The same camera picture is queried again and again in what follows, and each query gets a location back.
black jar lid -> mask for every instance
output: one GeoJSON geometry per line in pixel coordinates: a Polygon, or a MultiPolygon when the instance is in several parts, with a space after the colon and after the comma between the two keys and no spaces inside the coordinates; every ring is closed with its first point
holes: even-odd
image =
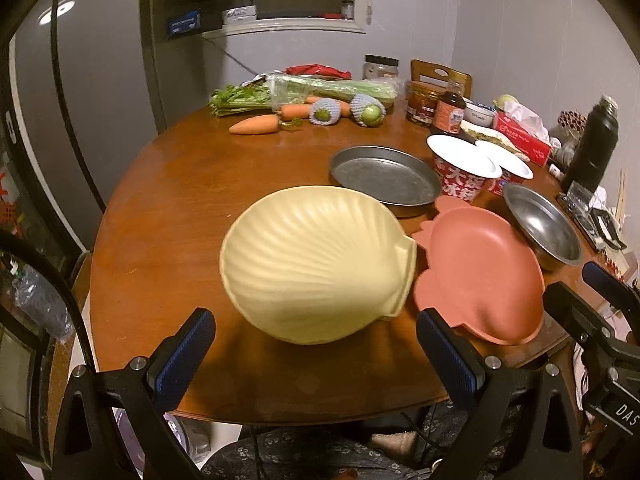
{"type": "Polygon", "coordinates": [[[398,66],[400,63],[397,59],[393,57],[383,57],[383,56],[370,56],[367,54],[364,57],[364,61],[367,63],[375,63],[376,65],[387,65],[387,66],[398,66]]]}

metal bowl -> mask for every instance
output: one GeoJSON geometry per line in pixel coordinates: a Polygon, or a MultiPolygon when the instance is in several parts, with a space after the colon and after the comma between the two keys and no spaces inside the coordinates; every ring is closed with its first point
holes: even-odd
{"type": "Polygon", "coordinates": [[[385,146],[353,146],[331,160],[332,181],[368,194],[398,218],[421,215],[442,192],[438,175],[405,152],[385,146]]]}
{"type": "Polygon", "coordinates": [[[582,261],[582,245],[571,222],[549,200],[520,184],[502,190],[509,211],[524,232],[540,267],[558,270],[582,261]]]}

wood grain surface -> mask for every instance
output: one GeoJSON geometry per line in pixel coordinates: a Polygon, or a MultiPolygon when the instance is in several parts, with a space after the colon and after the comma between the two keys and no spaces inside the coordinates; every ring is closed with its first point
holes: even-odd
{"type": "MultiPolygon", "coordinates": [[[[340,341],[295,346],[251,326],[225,294],[218,252],[238,215],[259,198],[292,186],[328,184],[331,156],[348,146],[379,144],[432,164],[427,130],[404,107],[375,129],[342,119],[265,136],[231,136],[239,118],[207,109],[180,120],[146,146],[119,183],[102,220],[91,274],[91,322],[101,370],[150,355],[194,308],[214,314],[216,339],[182,400],[187,416],[241,424],[318,424],[428,404],[446,393],[415,338],[410,295],[400,316],[340,341]]],[[[534,189],[553,199],[558,183],[530,165],[534,189]]],[[[504,200],[483,191],[476,205],[506,215],[504,200]]],[[[408,234],[425,217],[402,220],[408,234]]],[[[583,241],[584,260],[594,258],[583,241]]],[[[418,272],[426,267],[418,250],[418,272]]],[[[592,306],[602,298],[580,267],[545,273],[592,306]]],[[[479,351],[519,366],[560,344],[566,334],[546,316],[524,346],[495,346],[469,336],[479,351]]]]}

red plastic bag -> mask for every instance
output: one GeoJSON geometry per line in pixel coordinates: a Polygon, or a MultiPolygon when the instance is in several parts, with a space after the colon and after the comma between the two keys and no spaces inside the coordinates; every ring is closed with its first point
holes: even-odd
{"type": "Polygon", "coordinates": [[[335,68],[325,65],[298,65],[290,66],[285,70],[285,74],[291,75],[321,75],[324,77],[335,77],[338,79],[351,79],[351,72],[340,72],[335,68]]]}

black bottle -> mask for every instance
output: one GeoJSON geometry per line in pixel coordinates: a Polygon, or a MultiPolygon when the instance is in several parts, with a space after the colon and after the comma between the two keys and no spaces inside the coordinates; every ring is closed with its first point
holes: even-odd
{"type": "Polygon", "coordinates": [[[611,97],[602,96],[587,117],[574,159],[560,183],[562,191],[566,193],[573,182],[578,182],[595,193],[617,143],[618,105],[611,97]]]}

